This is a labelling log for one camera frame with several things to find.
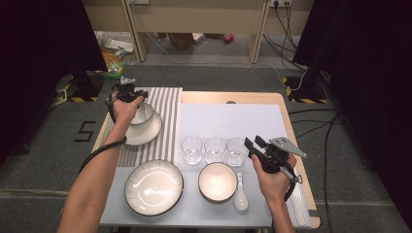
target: black curtain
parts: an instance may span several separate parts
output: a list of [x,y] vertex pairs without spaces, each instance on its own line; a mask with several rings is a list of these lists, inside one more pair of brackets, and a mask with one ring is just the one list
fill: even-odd
[[3,0],[0,11],[1,164],[29,140],[63,76],[87,85],[86,71],[106,66],[81,0]]
[[[315,1],[294,61],[330,73],[332,93],[366,160],[412,229],[412,2],[346,1],[351,10],[336,11],[338,2]],[[334,24],[336,16],[349,20]],[[325,45],[325,38],[333,40]]]

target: person's right forearm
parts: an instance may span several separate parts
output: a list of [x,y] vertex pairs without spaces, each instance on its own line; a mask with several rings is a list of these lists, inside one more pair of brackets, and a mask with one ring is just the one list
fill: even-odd
[[288,206],[285,202],[268,203],[272,214],[273,227],[276,233],[294,232],[291,218],[289,217]]

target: spoon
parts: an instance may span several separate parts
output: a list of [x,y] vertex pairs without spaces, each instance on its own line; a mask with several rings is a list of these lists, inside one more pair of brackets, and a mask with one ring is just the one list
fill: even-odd
[[245,191],[243,190],[242,173],[237,173],[237,191],[234,197],[234,206],[239,211],[245,211],[248,209],[248,199],[246,198]]

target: round plate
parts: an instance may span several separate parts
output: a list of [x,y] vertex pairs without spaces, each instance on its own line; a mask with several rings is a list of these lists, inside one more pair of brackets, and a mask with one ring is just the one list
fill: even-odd
[[183,186],[182,173],[175,165],[164,160],[152,160],[133,170],[124,193],[135,212],[143,216],[158,216],[179,201]]
[[152,107],[152,105],[142,103],[141,106],[143,106],[143,108],[145,108],[145,112],[141,113],[141,112],[139,112],[139,109],[137,109],[136,110],[136,116],[134,117],[133,120],[131,120],[131,124],[145,123],[154,114],[154,107]]
[[230,199],[236,185],[236,174],[224,163],[211,163],[199,175],[200,193],[211,202],[221,203]]
[[144,123],[131,124],[126,132],[128,145],[137,146],[153,140],[161,129],[161,117],[154,111],[154,115]]

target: striped cloth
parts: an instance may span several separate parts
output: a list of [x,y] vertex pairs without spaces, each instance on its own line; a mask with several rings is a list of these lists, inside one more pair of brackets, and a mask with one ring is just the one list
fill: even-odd
[[[152,105],[160,115],[162,127],[157,137],[145,145],[122,145],[118,167],[137,167],[154,159],[174,163],[176,143],[179,140],[177,133],[179,131],[178,117],[182,89],[180,87],[136,87],[136,89],[149,92],[146,103]],[[102,142],[113,127],[113,122],[111,120],[107,121]]]

